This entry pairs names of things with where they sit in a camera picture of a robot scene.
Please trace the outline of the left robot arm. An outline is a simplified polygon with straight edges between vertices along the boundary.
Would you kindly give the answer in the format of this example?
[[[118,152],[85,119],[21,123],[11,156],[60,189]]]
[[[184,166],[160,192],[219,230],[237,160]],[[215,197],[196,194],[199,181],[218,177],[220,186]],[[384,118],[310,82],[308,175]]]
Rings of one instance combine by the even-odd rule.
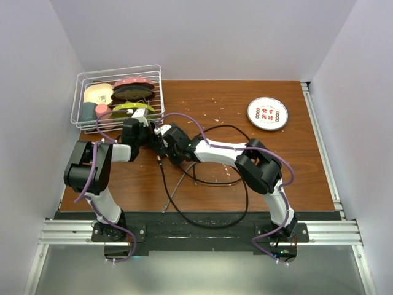
[[[74,202],[86,201],[95,212],[98,232],[113,241],[135,241],[135,237],[109,190],[112,163],[134,161],[143,146],[159,147],[155,127],[155,123],[129,118],[123,124],[119,142],[78,140],[65,168],[63,180],[77,194]]]

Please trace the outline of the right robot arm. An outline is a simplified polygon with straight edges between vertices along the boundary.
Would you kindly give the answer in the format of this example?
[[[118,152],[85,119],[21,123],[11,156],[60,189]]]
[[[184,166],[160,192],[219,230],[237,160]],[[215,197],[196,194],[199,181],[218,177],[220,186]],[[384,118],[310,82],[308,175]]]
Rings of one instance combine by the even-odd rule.
[[[156,127],[154,134],[158,137],[161,150],[175,165],[187,161],[218,163],[235,168],[248,187],[265,199],[274,236],[286,242],[295,235],[297,218],[286,197],[286,184],[282,179],[284,161],[259,140],[233,144],[203,136],[191,139],[176,124]]]

